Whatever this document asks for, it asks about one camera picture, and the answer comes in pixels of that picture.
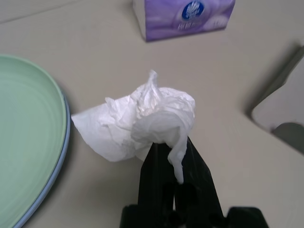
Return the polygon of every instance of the purple tissue box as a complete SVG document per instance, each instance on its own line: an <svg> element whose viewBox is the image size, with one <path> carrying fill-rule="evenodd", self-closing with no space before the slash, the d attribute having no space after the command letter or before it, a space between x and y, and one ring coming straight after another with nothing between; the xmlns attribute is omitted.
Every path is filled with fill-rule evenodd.
<svg viewBox="0 0 304 228"><path fill-rule="evenodd" d="M133 0L147 41L226 28L235 0Z"/></svg>

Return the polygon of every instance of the table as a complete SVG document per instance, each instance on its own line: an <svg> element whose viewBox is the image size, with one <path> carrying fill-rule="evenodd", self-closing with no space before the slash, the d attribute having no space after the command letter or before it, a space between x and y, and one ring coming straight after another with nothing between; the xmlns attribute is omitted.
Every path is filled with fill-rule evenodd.
<svg viewBox="0 0 304 228"><path fill-rule="evenodd" d="M4 0L0 52L46 69L73 114L159 85L196 100L190 134L209 166L224 214L259 207L271 228L304 224L304 156L245 112L304 41L301 0L238 0L225 31L145 43L130 0ZM117 228L136 203L142 161L111 163L73 129L62 172L26 228Z"/></svg>

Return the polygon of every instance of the green plate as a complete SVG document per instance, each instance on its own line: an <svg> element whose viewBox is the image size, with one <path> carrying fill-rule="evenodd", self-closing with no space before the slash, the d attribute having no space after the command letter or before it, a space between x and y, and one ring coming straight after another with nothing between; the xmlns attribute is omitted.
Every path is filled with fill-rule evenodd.
<svg viewBox="0 0 304 228"><path fill-rule="evenodd" d="M0 55L0 228L13 227L43 190L61 153L66 117L48 73Z"/></svg>

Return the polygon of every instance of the tissue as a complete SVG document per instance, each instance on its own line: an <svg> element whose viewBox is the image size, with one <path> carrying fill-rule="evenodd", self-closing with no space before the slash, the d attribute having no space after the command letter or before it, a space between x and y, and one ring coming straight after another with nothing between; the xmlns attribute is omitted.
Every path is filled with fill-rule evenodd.
<svg viewBox="0 0 304 228"><path fill-rule="evenodd" d="M235 0L133 0L147 41L224 29L234 5Z"/></svg>
<svg viewBox="0 0 304 228"><path fill-rule="evenodd" d="M172 148L168 160L177 181L183 183L182 159L194 123L194 99L185 92L159 88L157 74L129 96L72 116L84 141L111 162L134 156L144 160L152 143Z"/></svg>

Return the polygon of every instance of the white tissue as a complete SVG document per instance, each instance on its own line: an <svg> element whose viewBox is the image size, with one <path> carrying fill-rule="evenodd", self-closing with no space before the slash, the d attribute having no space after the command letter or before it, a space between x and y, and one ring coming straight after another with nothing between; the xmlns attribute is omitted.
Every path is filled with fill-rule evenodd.
<svg viewBox="0 0 304 228"><path fill-rule="evenodd" d="M194 99L185 92L158 88L157 74L150 72L146 84L131 95L72 116L84 141L111 162L134 156L142 160L152 143L172 148L168 160L179 183L183 183L182 159L194 123Z"/></svg>

